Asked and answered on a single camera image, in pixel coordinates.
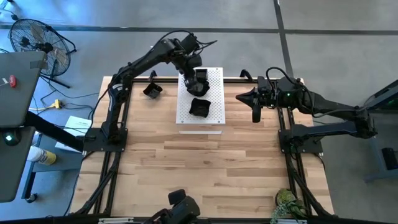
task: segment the wooden tabletop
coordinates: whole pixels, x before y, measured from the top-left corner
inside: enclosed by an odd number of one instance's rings
[[[102,93],[110,79],[104,77]],[[289,181],[277,138],[277,111],[265,108],[261,122],[252,123],[251,109],[235,99],[254,85],[224,85],[226,124],[221,135],[179,134],[181,126],[175,124],[177,84],[160,83],[163,92],[155,100],[143,94],[147,85],[135,83],[132,89],[129,134],[112,216],[150,217],[170,208],[168,193],[185,189],[199,204],[201,217],[269,218],[277,191],[289,188]],[[94,127],[105,120],[108,105],[106,96],[96,110]],[[297,124],[313,125],[310,115],[297,110],[294,118]],[[83,162],[71,212],[81,208],[97,187],[103,157],[104,153],[96,152]],[[302,154],[302,159],[308,188],[333,213],[319,158]]]

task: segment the white paper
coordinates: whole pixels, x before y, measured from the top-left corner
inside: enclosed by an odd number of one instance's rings
[[[78,118],[75,116],[70,116],[68,119],[67,124],[65,125],[64,130],[74,136],[83,136],[87,132],[88,128],[90,127],[91,120],[88,119],[83,119],[83,118]],[[64,149],[72,152],[79,152],[69,146],[66,146],[60,142],[57,142],[55,147],[59,149]]]

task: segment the perforated plate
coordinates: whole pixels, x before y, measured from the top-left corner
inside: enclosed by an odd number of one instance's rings
[[[207,69],[207,81],[210,89],[203,97],[191,95],[185,87],[183,75],[178,76],[176,124],[225,124],[223,68],[205,69]],[[189,113],[194,98],[211,102],[207,118]]]

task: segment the fan grille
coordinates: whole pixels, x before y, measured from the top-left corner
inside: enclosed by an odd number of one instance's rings
[[[69,48],[65,41],[55,32],[51,31],[47,24],[36,21],[33,19],[20,19],[16,21],[10,30],[9,38],[11,41],[12,48],[16,52],[36,51],[38,44],[50,43],[53,47],[49,53],[47,53],[47,68],[42,69],[43,75],[59,76],[67,71],[70,65]],[[56,55],[55,49],[62,51],[64,54],[57,54],[59,58],[62,58],[62,63],[58,62],[54,68]]]

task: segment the concrete floor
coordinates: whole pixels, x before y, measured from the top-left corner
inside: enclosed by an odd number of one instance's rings
[[[278,28],[272,0],[100,2],[16,0],[16,6],[8,4],[6,9],[13,10],[19,17],[38,19],[50,25]],[[398,29],[398,2],[394,0],[279,2],[286,29]],[[7,14],[0,14],[0,21],[12,22]],[[0,30],[0,48],[12,51],[7,33],[8,30]],[[60,90],[78,96],[97,92],[102,76],[112,75],[128,61],[141,57],[164,33],[63,31],[61,34],[76,44],[78,52],[72,55],[68,71],[59,78],[73,88]],[[243,68],[257,76],[263,75],[264,69],[270,66],[285,67],[279,34],[196,34],[202,41],[219,40],[203,52],[203,65],[223,67],[227,76],[238,76]],[[287,35],[286,38],[294,76],[304,78],[310,90],[326,99],[360,105],[369,95],[397,79],[398,35]],[[154,69],[159,75],[177,74],[170,65],[158,65]],[[36,99],[50,91],[45,84],[38,84]],[[96,103],[95,96],[70,100],[60,95],[53,95],[48,102],[56,98],[77,104]],[[89,110],[48,111],[42,117],[64,125],[70,115],[85,118],[88,113]],[[323,122],[335,120],[328,116],[320,119]],[[395,120],[394,116],[377,117],[381,145],[396,148],[397,126],[394,124],[398,122]],[[325,138],[322,144],[335,213],[345,218],[397,222],[398,180],[378,180],[369,184],[363,181],[366,174],[376,171],[368,141],[335,136]],[[20,189],[15,201],[0,204],[0,220],[63,215],[77,173],[77,170],[71,170],[39,174],[33,192],[37,192],[40,199],[28,204],[20,199]]]

